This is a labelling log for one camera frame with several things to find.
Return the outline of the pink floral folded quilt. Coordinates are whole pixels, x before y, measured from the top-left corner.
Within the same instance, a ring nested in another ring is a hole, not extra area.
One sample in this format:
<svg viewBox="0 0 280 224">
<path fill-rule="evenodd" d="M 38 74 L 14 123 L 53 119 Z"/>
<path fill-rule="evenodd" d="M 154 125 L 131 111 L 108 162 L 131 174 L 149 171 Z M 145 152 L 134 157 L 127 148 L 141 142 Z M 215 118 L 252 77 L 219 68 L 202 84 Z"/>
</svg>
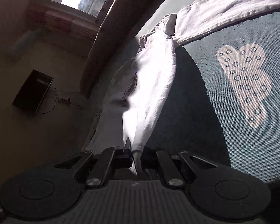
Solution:
<svg viewBox="0 0 280 224">
<path fill-rule="evenodd" d="M 80 93 L 89 98 L 104 67 L 130 31 L 156 0 L 114 0 L 100 25 L 80 81 Z"/>
</svg>

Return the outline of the black box on floor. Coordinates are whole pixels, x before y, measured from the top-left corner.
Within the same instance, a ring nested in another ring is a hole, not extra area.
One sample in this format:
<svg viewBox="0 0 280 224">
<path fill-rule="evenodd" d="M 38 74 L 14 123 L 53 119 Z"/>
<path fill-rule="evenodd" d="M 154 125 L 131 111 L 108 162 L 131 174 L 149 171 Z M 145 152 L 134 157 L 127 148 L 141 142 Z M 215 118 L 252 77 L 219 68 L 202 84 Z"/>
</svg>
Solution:
<svg viewBox="0 0 280 224">
<path fill-rule="evenodd" d="M 52 82 L 52 77 L 33 70 L 14 98 L 13 105 L 26 114 L 35 115 Z"/>
</svg>

